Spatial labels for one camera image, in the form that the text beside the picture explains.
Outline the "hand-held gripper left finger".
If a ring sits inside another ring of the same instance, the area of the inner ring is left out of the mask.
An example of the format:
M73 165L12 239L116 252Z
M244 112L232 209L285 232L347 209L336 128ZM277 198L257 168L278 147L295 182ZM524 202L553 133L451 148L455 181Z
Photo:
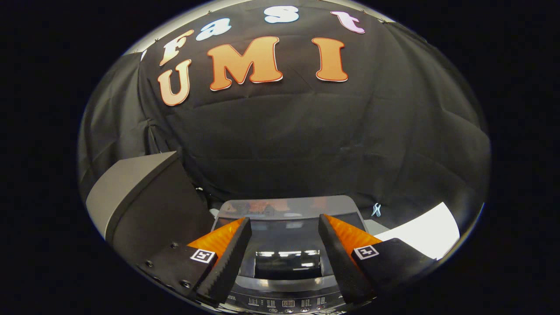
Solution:
M243 217L188 244L172 243L137 267L170 291L217 307L228 298L251 236Z

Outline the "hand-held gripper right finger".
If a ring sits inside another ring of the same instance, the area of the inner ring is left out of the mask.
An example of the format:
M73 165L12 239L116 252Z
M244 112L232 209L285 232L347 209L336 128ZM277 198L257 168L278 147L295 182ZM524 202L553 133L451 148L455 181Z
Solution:
M318 233L348 304L401 291L435 264L400 238L382 241L330 215L320 215Z

